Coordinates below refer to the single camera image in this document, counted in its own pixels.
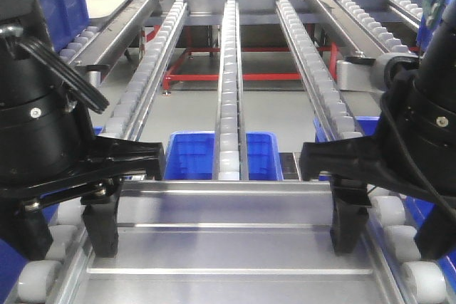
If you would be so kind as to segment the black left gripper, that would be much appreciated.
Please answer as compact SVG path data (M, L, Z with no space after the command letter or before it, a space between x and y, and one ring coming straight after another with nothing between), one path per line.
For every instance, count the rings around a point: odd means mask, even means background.
M29 261L43 260L53 237L41 208L76 197L98 257L118 252L123 175L161 180L160 142L133 142L76 132L21 132L1 138L1 240ZM26 209L36 202L38 208Z

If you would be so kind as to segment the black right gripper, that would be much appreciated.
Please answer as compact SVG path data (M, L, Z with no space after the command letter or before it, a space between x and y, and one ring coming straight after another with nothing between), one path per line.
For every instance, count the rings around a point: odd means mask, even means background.
M422 259L437 260L455 250L455 222L440 208L454 209L455 193L431 184L405 148L389 162L374 136L305 142L299 167L306 181L332 174L330 235L336 254L352 253L366 226L371 208L366 183L422 199L415 201L423 221L414 238Z

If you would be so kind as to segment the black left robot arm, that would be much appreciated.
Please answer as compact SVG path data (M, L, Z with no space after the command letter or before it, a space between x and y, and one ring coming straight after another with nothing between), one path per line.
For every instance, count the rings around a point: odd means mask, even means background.
M94 134L107 106L53 50L38 0L1 0L1 238L24 258L53 243L43 208L75 198L95 253L114 257L123 177L162 179L161 143Z

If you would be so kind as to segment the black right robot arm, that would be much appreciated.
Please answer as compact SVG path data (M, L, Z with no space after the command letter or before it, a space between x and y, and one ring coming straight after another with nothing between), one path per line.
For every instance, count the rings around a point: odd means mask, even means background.
M350 253L368 220L369 184L433 203L415 235L435 260L455 248L455 3L443 12L420 66L393 79L373 135L305 143L303 179L331 174L334 251Z

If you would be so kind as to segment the grey robot shoulder housing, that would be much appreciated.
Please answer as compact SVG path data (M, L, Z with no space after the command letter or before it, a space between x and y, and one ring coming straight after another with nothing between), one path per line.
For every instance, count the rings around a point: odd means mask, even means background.
M351 56L337 62L337 83L341 90L385 91L397 73L416 69L418 63L413 53L384 53L377 58Z

